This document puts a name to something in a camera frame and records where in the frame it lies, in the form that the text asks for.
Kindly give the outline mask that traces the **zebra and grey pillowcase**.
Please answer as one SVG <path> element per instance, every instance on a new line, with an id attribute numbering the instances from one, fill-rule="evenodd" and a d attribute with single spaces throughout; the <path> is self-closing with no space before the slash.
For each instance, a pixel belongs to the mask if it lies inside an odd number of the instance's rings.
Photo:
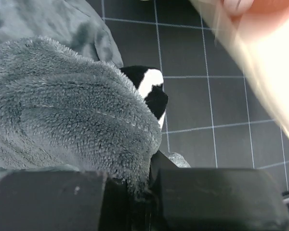
<path id="1" fill-rule="evenodd" d="M 148 189 L 168 102 L 85 0 L 0 0 L 0 176 L 105 171 Z"/>

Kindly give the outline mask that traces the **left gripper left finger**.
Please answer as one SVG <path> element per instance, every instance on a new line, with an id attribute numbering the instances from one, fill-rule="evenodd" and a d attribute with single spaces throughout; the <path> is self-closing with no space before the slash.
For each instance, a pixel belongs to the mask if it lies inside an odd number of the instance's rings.
<path id="1" fill-rule="evenodd" d="M 0 178 L 0 231 L 128 231 L 126 185 L 104 172 L 14 172 Z"/>

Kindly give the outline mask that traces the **cream bear print pillow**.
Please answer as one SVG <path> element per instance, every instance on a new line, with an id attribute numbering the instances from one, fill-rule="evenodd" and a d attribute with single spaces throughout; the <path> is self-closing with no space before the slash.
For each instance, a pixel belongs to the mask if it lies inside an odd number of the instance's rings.
<path id="1" fill-rule="evenodd" d="M 289 139 L 289 0 L 194 0 Z"/>

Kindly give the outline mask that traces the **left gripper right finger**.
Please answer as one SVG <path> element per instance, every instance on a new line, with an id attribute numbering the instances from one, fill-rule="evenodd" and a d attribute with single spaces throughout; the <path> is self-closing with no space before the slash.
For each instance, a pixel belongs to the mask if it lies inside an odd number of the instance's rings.
<path id="1" fill-rule="evenodd" d="M 261 169 L 179 168 L 151 159 L 151 231 L 289 231 L 289 210 Z"/>

